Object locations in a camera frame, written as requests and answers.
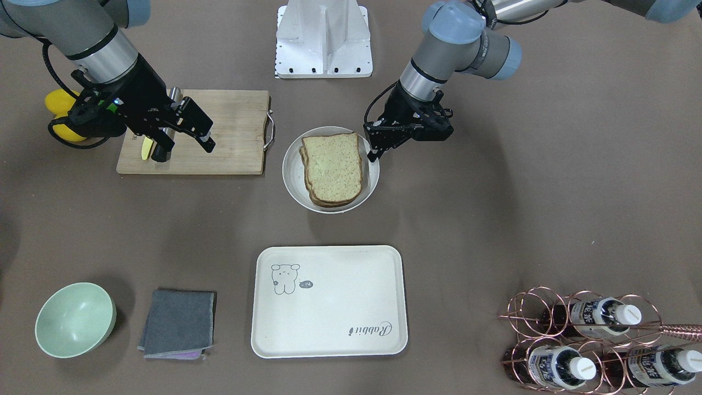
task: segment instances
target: brown table surface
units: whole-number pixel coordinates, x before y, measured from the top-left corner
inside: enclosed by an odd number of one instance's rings
[[[262,176],[121,176],[121,141],[79,151],[46,132],[56,85],[31,39],[0,40],[0,391],[3,394],[527,394],[498,360],[515,293],[638,293],[669,323],[702,323],[702,23],[647,22],[599,1],[501,29],[524,49],[504,82],[455,75],[453,136],[381,160],[361,207],[315,214],[281,163],[301,133],[360,130],[396,80],[431,1],[363,1],[373,76],[273,78],[279,1],[152,2],[126,30],[169,86],[268,90],[277,123]],[[70,63],[52,49],[59,74]],[[379,108],[373,112],[377,116]],[[256,257],[271,246],[392,245],[409,344],[399,355],[269,361],[251,350]],[[34,321],[79,281],[119,309],[95,351],[44,354]],[[218,293],[205,360],[145,361],[159,287]],[[702,384],[676,394],[698,394]]]

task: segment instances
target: yellow knife handle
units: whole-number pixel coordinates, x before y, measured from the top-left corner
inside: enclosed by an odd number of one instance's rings
[[[151,155],[151,148],[154,146],[154,141],[151,138],[144,136],[144,142],[141,145],[141,159],[148,160]]]

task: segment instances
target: sliced bread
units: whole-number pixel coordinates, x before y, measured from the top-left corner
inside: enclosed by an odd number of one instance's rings
[[[362,159],[355,133],[305,137],[300,156],[305,187],[315,205],[347,205],[361,193]]]

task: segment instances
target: folded towel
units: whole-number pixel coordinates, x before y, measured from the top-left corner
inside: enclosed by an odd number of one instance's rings
[[[137,349],[144,358],[198,358],[212,347],[214,301],[214,292],[154,291]]]

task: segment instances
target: blue joint cap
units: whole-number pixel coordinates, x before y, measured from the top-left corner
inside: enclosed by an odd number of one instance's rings
[[[505,64],[502,65],[502,68],[497,74],[488,79],[496,79],[498,81],[507,79],[515,74],[519,68],[519,64],[522,63],[522,46],[512,37],[507,38],[510,40],[510,51],[507,53]]]
[[[689,14],[699,3],[699,0],[656,0],[646,13],[646,19],[673,23]]]
[[[141,26],[151,17],[151,0],[127,0],[129,22],[127,27]]]
[[[49,4],[54,4],[59,2],[59,0],[7,0],[12,4],[15,4],[16,6],[24,6],[24,7],[38,7],[38,6],[47,6]]]
[[[480,38],[484,27],[480,14],[458,0],[434,3],[422,18],[425,32],[449,44],[470,44]]]
[[[432,24],[432,21],[436,17],[437,13],[445,4],[445,1],[437,1],[436,3],[433,3],[431,6],[429,6],[429,8],[427,8],[427,11],[422,17],[422,31],[424,31],[424,33],[426,33],[427,30],[429,30],[429,25]]]

